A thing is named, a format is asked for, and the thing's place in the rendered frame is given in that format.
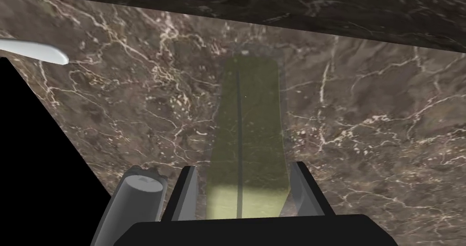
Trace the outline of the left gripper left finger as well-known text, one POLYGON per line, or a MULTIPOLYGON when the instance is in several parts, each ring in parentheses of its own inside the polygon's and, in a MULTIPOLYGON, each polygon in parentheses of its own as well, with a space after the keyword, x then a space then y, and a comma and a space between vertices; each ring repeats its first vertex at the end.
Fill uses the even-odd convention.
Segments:
POLYGON ((197 197, 197 169, 195 166, 183 167, 161 217, 161 221, 195 220, 197 197))

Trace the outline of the olive green oblong object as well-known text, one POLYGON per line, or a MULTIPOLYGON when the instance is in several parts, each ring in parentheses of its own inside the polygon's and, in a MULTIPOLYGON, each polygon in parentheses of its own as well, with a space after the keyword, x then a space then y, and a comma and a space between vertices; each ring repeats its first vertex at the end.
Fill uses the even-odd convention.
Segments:
POLYGON ((289 190, 278 66, 265 57, 233 56, 224 66, 206 218, 277 217, 289 190))

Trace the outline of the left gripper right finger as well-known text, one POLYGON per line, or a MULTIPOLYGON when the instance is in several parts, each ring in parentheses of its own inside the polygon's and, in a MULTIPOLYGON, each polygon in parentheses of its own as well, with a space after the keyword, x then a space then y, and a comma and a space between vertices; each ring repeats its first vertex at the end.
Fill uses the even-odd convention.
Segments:
POLYGON ((335 212, 303 161, 289 164, 290 192, 279 214, 287 216, 334 216, 335 212))

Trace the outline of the white utensil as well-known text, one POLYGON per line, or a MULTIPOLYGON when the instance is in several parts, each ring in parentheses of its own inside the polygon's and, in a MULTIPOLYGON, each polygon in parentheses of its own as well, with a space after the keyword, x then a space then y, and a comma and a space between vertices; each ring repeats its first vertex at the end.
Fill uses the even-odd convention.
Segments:
POLYGON ((69 57, 57 47, 33 41, 0 38, 0 50, 58 65, 69 63, 69 57))

